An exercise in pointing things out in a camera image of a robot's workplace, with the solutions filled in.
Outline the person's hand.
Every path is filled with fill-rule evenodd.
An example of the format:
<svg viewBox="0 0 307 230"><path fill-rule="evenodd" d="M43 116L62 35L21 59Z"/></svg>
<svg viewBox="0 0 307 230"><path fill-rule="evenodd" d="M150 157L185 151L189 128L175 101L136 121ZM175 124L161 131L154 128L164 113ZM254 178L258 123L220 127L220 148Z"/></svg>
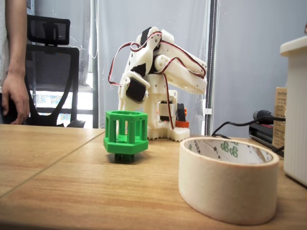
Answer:
<svg viewBox="0 0 307 230"><path fill-rule="evenodd" d="M21 125L30 115L29 96L24 77L24 71L9 71L2 86L3 115L9 114L10 100L13 101L16 108L17 117L10 122L12 125Z"/></svg>

